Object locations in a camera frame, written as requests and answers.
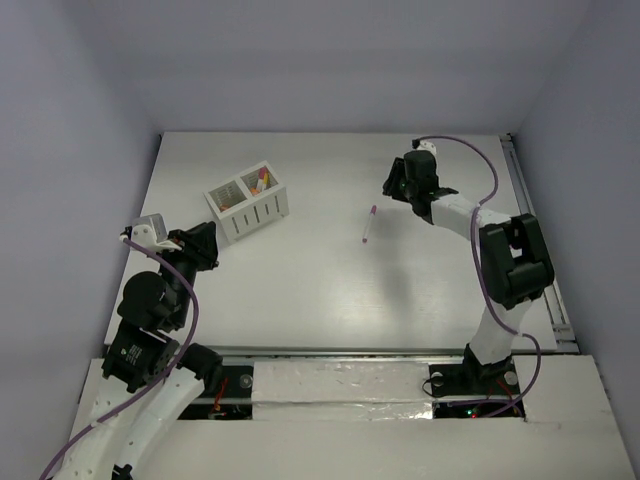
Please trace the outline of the purple capped white marker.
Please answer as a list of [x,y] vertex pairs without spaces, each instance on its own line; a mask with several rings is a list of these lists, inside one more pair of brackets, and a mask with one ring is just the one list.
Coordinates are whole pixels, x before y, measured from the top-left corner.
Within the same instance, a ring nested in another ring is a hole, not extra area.
[[368,217],[367,217],[367,222],[365,224],[364,231],[363,231],[363,234],[362,234],[362,237],[361,237],[361,242],[363,244],[368,243],[370,230],[371,230],[373,221],[375,219],[376,212],[377,212],[377,205],[374,204],[374,205],[372,205],[372,207],[371,207],[371,209],[369,211],[369,214],[368,214]]

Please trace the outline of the pink capped white marker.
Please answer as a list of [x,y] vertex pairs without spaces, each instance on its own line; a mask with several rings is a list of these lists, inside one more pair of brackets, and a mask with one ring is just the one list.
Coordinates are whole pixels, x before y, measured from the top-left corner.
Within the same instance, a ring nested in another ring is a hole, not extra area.
[[258,180],[257,180],[257,183],[256,183],[256,189],[257,189],[260,193],[261,193],[261,192],[263,192],[263,191],[262,191],[262,177],[263,177],[264,173],[268,173],[266,168],[262,168],[262,169],[259,171]]

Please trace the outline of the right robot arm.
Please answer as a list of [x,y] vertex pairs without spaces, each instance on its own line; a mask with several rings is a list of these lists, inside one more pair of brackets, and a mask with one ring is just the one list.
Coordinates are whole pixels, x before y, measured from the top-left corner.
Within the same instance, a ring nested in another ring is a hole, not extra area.
[[431,151],[410,151],[394,160],[383,193],[470,242],[485,309],[462,361],[432,367],[427,383],[436,398],[486,395],[511,371],[514,340],[532,303],[554,282],[554,267],[534,215],[485,209],[441,186],[436,169]]

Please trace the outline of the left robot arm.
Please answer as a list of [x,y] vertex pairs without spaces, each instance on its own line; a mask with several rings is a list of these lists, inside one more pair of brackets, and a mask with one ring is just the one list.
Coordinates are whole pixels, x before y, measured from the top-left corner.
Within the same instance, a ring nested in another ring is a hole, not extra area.
[[134,416],[111,476],[132,479],[190,401],[220,386],[221,356],[193,340],[200,316],[196,277],[217,267],[218,245],[215,223],[167,230],[159,214],[136,219],[120,240],[159,265],[126,281],[120,323],[102,364],[104,379],[123,382],[128,394],[106,421]]

